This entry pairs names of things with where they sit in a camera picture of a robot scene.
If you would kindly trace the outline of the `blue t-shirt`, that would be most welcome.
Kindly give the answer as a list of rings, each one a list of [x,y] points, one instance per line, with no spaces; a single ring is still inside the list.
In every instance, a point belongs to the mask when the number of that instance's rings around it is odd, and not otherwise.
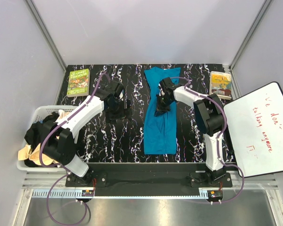
[[[149,155],[175,154],[176,145],[176,103],[170,105],[170,110],[157,110],[157,97],[160,93],[159,82],[170,77],[177,84],[181,68],[162,69],[153,67],[145,70],[145,77],[150,88],[150,103],[144,121],[144,153]]]

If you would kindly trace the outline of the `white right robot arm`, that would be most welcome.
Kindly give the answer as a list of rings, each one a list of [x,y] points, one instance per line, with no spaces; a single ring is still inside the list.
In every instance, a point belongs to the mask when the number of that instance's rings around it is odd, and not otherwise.
[[[206,170],[197,182],[206,182],[207,185],[214,187],[220,185],[226,175],[222,139],[227,119],[216,94],[201,94],[188,88],[188,85],[189,83],[174,84],[170,77],[161,80],[154,115],[158,117],[171,112],[170,105],[175,102],[184,103],[194,109],[195,121],[199,131],[204,135],[206,145]]]

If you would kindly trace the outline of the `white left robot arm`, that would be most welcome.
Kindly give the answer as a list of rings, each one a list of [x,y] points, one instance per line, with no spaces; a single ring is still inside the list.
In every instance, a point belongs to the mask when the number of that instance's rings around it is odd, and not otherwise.
[[[57,122],[46,122],[41,132],[40,157],[46,155],[76,175],[81,186],[92,182],[89,166],[76,154],[80,130],[96,115],[104,113],[106,123],[132,118],[131,101],[125,98],[123,84],[110,81],[104,88],[96,87],[77,108]]]

